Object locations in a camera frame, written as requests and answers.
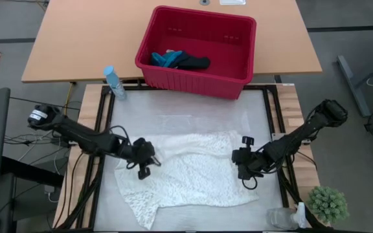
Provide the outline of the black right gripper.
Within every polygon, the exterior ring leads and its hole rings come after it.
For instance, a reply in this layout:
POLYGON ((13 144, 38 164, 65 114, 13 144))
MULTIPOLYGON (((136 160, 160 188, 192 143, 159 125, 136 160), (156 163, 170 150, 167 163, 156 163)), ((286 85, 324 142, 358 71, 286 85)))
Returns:
POLYGON ((250 168, 254 162, 257 163, 256 153, 251 151, 251 146, 254 145, 254 138, 243 136, 242 143, 245 147, 240 147, 232 151, 232 162, 238 167, 238 178, 241 180, 249 180, 252 177, 264 177, 260 170, 250 168))

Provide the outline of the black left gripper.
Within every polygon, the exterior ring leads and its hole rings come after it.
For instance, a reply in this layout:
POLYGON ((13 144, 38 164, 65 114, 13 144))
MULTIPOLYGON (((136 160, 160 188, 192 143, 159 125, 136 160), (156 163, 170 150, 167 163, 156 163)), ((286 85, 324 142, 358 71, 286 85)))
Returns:
POLYGON ((132 169, 135 166, 139 167, 138 178, 143 180, 147 178, 151 171, 149 165, 156 165, 155 149, 151 142, 144 138, 137 139, 132 146, 127 150, 127 169, 132 169))

